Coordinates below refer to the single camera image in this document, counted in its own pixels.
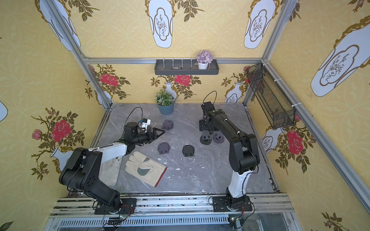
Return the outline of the dark phone stand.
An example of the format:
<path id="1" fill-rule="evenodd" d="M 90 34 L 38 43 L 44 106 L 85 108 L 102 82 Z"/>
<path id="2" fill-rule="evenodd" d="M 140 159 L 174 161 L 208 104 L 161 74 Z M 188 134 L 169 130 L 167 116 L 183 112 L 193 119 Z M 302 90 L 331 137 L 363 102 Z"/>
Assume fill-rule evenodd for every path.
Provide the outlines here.
<path id="1" fill-rule="evenodd" d="M 212 143 L 212 135 L 208 130 L 202 131 L 202 136 L 200 137 L 200 143 L 204 145 L 210 145 Z"/>
<path id="2" fill-rule="evenodd" d="M 195 154 L 195 148 L 192 145 L 185 145 L 182 149 L 184 157 L 193 157 Z"/>

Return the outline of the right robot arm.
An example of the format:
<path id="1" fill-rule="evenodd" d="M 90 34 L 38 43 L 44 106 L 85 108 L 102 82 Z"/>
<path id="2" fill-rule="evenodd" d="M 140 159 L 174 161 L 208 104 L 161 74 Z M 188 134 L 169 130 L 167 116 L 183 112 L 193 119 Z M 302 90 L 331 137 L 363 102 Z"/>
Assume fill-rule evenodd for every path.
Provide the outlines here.
<path id="1" fill-rule="evenodd" d="M 226 201 L 230 206 L 241 203 L 246 194 L 247 182 L 260 164 L 257 139 L 253 134 L 240 130 L 221 109 L 211 102 L 201 105 L 203 119 L 199 121 L 202 144 L 210 144 L 216 132 L 229 142 L 229 163 L 233 170 L 230 185 L 226 189 Z"/>

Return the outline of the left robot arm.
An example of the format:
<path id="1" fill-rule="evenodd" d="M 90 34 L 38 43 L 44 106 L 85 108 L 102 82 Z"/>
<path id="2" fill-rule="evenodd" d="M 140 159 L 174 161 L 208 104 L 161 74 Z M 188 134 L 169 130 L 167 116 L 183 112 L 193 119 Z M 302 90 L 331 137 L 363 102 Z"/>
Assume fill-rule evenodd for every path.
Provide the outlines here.
<path id="1" fill-rule="evenodd" d="M 60 174 L 59 182 L 118 212 L 122 208 L 120 193 L 99 179 L 101 164 L 128 155 L 137 145 L 150 144 L 164 133 L 162 129 L 150 126 L 139 128 L 137 123 L 129 122 L 124 126 L 123 136 L 113 144 L 93 149 L 75 149 Z"/>

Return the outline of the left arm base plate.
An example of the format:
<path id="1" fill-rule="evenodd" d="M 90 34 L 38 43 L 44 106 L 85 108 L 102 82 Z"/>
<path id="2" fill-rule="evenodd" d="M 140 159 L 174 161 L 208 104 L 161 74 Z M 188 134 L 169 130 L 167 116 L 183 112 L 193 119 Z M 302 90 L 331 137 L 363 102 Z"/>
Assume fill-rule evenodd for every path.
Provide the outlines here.
<path id="1" fill-rule="evenodd" d="M 135 211 L 136 198 L 121 198 L 115 200 L 110 205 L 98 202 L 94 207 L 95 215 L 131 215 Z"/>

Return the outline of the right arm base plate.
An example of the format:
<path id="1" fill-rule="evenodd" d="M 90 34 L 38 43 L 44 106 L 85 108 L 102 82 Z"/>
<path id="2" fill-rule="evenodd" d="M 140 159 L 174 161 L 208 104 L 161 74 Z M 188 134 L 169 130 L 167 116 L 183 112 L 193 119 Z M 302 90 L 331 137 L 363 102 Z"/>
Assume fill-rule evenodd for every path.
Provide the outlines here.
<path id="1" fill-rule="evenodd" d="M 253 211 L 250 198 L 244 195 L 239 198 L 229 196 L 211 197 L 214 212 L 249 212 Z"/>

